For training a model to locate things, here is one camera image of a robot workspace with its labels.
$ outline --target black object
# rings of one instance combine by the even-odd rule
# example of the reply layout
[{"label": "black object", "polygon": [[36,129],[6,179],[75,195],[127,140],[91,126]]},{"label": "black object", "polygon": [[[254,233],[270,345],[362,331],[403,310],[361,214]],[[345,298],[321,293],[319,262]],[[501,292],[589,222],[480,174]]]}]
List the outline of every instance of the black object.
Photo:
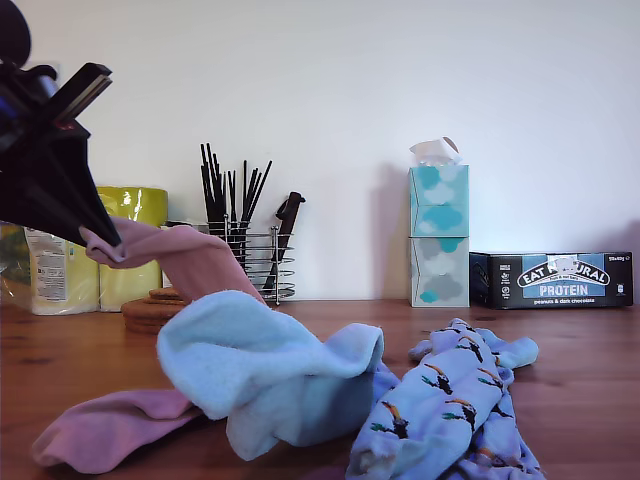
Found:
[{"label": "black object", "polygon": [[630,252],[471,252],[469,269],[471,300],[490,308],[633,305]]},{"label": "black object", "polygon": [[284,252],[286,251],[287,245],[289,244],[289,238],[291,237],[291,233],[293,232],[293,226],[296,222],[298,209],[300,208],[300,204],[304,203],[305,201],[306,200],[298,192],[291,192],[289,194],[289,198],[287,198],[287,200],[285,200],[284,203],[280,205],[280,208],[276,213],[276,217],[282,220],[282,224],[280,225],[280,230],[278,231],[278,250],[274,252],[273,257],[271,257],[273,265],[271,266],[269,277],[267,277],[267,281],[264,284],[264,289],[267,292],[273,290],[273,285],[276,281],[276,258],[278,262],[282,261]]},{"label": "black object", "polygon": [[[200,144],[200,154],[202,155],[202,166],[200,167],[202,189],[207,210],[209,234],[224,238],[244,268],[249,222],[256,209],[273,162],[269,161],[264,175],[257,168],[254,168],[247,186],[247,161],[244,161],[242,209],[240,210],[236,208],[238,186],[235,170],[220,174],[218,157],[211,152],[211,144],[209,143],[206,144],[206,148],[205,144]],[[230,208],[227,207],[228,200],[231,202]]]},{"label": "black object", "polygon": [[109,86],[111,71],[87,63],[56,91],[52,67],[21,70],[30,39],[16,11],[0,0],[0,219],[79,245],[84,226],[116,246],[87,164],[90,134],[75,120]]},{"label": "black object", "polygon": [[31,53],[27,22],[13,2],[0,0],[0,58],[22,67]]}]

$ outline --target stacked tissue boxes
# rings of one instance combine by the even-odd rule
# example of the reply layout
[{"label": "stacked tissue boxes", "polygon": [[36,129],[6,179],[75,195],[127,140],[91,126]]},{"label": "stacked tissue boxes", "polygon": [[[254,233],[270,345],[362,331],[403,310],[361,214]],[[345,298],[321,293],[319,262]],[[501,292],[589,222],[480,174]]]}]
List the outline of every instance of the stacked tissue boxes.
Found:
[{"label": "stacked tissue boxes", "polygon": [[411,306],[469,306],[469,166],[413,167]]}]

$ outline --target protein bar box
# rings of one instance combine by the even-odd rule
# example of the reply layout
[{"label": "protein bar box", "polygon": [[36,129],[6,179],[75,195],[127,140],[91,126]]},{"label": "protein bar box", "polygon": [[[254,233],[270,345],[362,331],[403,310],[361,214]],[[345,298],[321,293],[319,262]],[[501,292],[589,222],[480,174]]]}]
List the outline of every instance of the protein bar box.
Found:
[{"label": "protein bar box", "polygon": [[489,308],[633,305],[630,252],[469,254],[471,301]]}]

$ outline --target utensil holder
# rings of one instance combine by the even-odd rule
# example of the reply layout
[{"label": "utensil holder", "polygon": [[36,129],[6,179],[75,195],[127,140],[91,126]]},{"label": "utensil holder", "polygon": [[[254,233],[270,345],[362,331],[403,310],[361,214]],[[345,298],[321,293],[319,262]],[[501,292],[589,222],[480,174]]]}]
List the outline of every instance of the utensil holder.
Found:
[{"label": "utensil holder", "polygon": [[295,283],[288,278],[295,273],[290,266],[294,248],[283,242],[293,234],[279,233],[276,225],[268,233],[250,233],[250,223],[232,224],[228,216],[225,218],[224,222],[209,222],[209,231],[229,245],[262,298],[280,305],[281,300],[295,295]]}]

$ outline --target table surface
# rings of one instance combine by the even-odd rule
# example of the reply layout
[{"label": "table surface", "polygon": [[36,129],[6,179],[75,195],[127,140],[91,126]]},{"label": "table surface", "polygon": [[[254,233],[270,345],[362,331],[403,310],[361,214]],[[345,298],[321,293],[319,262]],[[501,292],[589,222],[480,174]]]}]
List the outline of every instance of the table surface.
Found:
[{"label": "table surface", "polygon": [[[640,306],[494,311],[413,309],[405,301],[314,301],[279,308],[321,340],[352,322],[382,327],[384,360],[399,376],[413,366],[408,349],[454,317],[509,341],[529,336],[540,347],[539,359],[516,370],[510,390],[522,436],[548,478],[638,478]],[[1,478],[89,478],[67,466],[37,467],[30,446],[77,403],[118,390],[170,387],[156,358],[155,337],[125,330],[119,314],[37,317],[7,305],[0,314]],[[344,478],[355,434],[309,448],[280,442],[244,462],[230,448],[224,423],[194,420],[101,478]]]}]

